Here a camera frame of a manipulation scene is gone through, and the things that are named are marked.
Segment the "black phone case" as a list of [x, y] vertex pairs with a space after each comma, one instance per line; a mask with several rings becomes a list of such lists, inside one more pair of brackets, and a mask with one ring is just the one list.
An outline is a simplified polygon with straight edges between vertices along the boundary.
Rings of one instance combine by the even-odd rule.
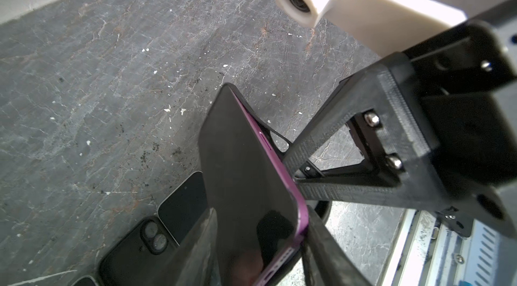
[[104, 256], [99, 277], [104, 285], [151, 285], [177, 248], [156, 216], [145, 217]]
[[[265, 139], [269, 143], [273, 152], [282, 161], [285, 158], [286, 151], [291, 147], [292, 142], [261, 120], [234, 84], [227, 82], [222, 85], [222, 88], [231, 89], [232, 93], [236, 96], [236, 99], [242, 104], [246, 112], [258, 125], [262, 134], [265, 135]], [[301, 180], [323, 177], [323, 172], [310, 160], [306, 160], [302, 167], [299, 168], [299, 171], [300, 174], [295, 174], [295, 177]], [[327, 223], [331, 213], [332, 201], [308, 201], [307, 205], [309, 208], [315, 210], [316, 214], [322, 219], [324, 224]], [[302, 250], [299, 246], [291, 253], [290, 257], [282, 263], [279, 269], [269, 278], [265, 285], [277, 285], [292, 271], [301, 258]]]

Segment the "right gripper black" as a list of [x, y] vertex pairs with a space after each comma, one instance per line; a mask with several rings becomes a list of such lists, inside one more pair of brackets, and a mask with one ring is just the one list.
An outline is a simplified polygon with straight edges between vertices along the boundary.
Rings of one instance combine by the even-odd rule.
[[516, 237], [516, 0], [406, 50], [449, 205]]

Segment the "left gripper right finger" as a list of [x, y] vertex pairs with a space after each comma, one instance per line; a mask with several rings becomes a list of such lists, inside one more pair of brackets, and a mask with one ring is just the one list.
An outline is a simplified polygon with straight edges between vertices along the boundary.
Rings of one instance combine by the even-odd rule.
[[369, 285], [370, 282], [345, 255], [340, 245], [312, 208], [302, 244], [302, 263], [307, 285]]

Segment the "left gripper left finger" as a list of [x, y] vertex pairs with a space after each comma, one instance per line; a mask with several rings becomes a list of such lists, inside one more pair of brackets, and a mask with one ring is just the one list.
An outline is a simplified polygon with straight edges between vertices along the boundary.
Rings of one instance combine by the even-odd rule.
[[146, 285], [219, 285], [216, 210], [207, 209], [161, 271], [145, 278]]

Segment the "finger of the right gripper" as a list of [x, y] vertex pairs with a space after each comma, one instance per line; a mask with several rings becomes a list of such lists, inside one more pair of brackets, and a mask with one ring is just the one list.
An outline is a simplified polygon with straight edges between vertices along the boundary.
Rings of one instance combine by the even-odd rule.
[[395, 53], [339, 84], [286, 152], [288, 172], [300, 168], [348, 120], [372, 110], [380, 117], [381, 145], [398, 154], [405, 171], [433, 173], [432, 150], [398, 85], [404, 75], [413, 73], [409, 59]]
[[397, 171], [387, 165], [368, 168], [363, 161], [321, 171], [307, 161], [296, 171], [295, 182], [307, 200], [409, 209], [445, 209], [450, 205], [436, 173], [415, 166], [408, 171]]

